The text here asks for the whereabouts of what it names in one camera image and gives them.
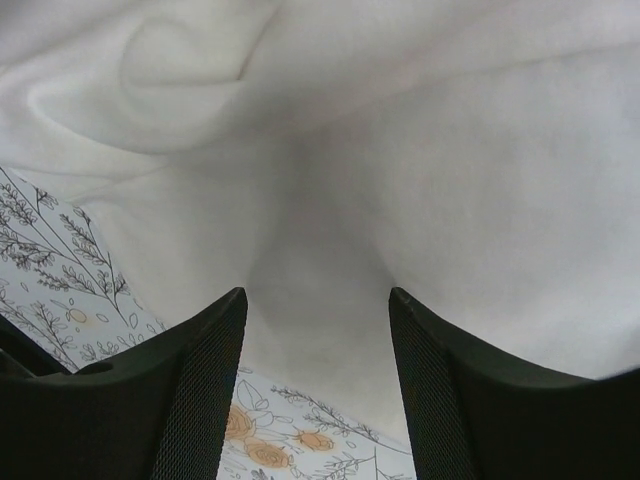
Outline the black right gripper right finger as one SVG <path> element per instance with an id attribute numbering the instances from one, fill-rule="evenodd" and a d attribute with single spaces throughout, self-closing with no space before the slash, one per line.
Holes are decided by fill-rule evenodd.
<path id="1" fill-rule="evenodd" d="M 591 380 L 542 367 L 399 287 L 388 309 L 418 479 L 638 477 L 637 370 Z"/>

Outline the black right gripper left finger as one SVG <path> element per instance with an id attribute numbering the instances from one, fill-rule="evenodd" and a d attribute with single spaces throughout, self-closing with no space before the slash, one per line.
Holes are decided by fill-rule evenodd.
<path id="1" fill-rule="evenodd" d="M 71 373 L 1 324 L 5 479 L 213 479 L 248 301 L 230 290 L 193 318 Z"/>

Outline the white t shirt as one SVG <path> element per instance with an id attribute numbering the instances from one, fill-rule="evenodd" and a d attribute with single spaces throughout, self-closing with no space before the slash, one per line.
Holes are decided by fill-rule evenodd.
<path id="1" fill-rule="evenodd" d="M 177 322 L 406 442 L 401 286 L 529 361 L 639 363 L 635 1 L 5 1 L 1 161 Z"/>

